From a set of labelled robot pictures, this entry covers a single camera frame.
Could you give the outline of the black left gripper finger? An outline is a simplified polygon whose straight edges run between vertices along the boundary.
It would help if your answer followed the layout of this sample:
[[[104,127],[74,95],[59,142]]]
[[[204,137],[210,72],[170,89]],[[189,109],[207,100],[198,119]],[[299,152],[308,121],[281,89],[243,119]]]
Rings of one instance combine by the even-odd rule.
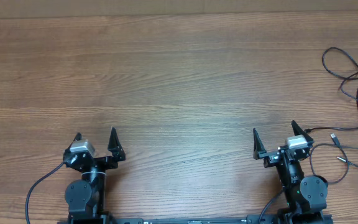
[[[76,136],[74,137],[74,140],[70,143],[69,147],[71,147],[71,145],[75,142],[75,141],[79,141],[82,140],[82,134],[81,133],[77,133]]]
[[[115,128],[111,128],[111,133],[108,142],[108,151],[112,154],[113,158],[118,161],[124,161],[126,159],[126,153],[124,152],[121,143],[119,142],[117,131]]]

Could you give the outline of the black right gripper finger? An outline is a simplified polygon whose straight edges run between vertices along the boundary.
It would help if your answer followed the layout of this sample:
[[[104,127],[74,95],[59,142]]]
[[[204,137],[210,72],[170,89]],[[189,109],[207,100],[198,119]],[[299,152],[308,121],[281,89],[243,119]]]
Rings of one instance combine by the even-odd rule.
[[[255,160],[261,159],[264,157],[264,154],[267,152],[264,148],[262,140],[259,137],[257,130],[253,129],[253,137],[254,137],[254,154],[253,158]]]
[[[291,121],[291,126],[295,136],[302,135],[306,139],[308,146],[312,146],[314,144],[314,139],[305,130],[300,128],[295,120]]]

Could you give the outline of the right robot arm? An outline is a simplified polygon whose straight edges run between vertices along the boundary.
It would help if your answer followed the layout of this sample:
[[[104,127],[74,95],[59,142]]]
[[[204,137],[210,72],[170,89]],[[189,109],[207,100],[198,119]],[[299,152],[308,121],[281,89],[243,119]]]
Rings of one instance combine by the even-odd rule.
[[[285,140],[285,144],[276,151],[268,152],[256,129],[253,129],[255,160],[262,159],[264,167],[275,167],[282,185],[281,191],[274,196],[261,211],[260,215],[249,215],[256,223],[292,223],[292,224],[330,224],[331,215],[325,215],[327,207],[328,181],[320,175],[306,176],[300,162],[310,157],[314,140],[295,122],[291,122],[294,135]],[[284,195],[287,207],[276,214],[267,215],[269,206]]]

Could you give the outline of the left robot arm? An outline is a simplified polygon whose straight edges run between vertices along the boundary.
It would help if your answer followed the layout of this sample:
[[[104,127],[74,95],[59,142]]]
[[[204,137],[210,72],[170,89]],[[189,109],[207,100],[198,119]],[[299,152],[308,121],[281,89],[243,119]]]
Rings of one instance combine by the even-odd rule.
[[[116,223],[105,210],[106,171],[118,168],[126,159],[117,131],[111,129],[107,150],[110,156],[95,157],[95,148],[78,133],[63,153],[63,164],[81,173],[65,190],[68,204],[68,223]]]

